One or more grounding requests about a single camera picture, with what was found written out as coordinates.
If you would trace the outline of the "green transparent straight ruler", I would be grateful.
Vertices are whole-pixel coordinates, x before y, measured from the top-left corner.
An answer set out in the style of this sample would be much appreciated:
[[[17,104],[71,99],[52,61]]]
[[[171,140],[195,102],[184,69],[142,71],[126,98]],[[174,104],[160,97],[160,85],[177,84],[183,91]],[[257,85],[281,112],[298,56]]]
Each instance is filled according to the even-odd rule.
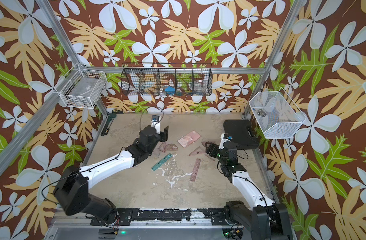
[[[160,168],[163,164],[165,164],[172,157],[173,157],[173,155],[171,153],[167,154],[160,161],[158,161],[154,166],[151,167],[152,171],[156,171],[158,168]]]

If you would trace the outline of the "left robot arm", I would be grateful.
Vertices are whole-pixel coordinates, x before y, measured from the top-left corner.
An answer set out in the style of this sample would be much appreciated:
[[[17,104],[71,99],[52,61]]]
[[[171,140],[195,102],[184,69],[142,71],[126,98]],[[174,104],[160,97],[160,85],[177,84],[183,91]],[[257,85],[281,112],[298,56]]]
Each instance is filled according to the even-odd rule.
[[[68,167],[57,182],[54,196],[67,216],[79,213],[92,215],[100,225],[111,225],[119,217],[117,207],[109,199],[99,198],[89,190],[99,182],[142,163],[152,155],[159,142],[168,140],[168,128],[158,132],[147,126],[139,133],[133,144],[125,147],[115,156],[93,165]]]

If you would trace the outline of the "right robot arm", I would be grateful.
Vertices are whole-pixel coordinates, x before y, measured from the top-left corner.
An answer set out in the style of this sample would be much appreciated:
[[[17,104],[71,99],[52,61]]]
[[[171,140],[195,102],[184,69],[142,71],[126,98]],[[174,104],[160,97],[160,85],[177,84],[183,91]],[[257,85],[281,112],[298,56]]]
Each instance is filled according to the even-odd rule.
[[[220,172],[233,184],[247,201],[227,202],[226,220],[241,225],[243,240],[292,240],[294,238],[290,217],[285,205],[267,197],[239,163],[237,145],[227,139],[220,145],[207,142],[206,154],[218,160]]]

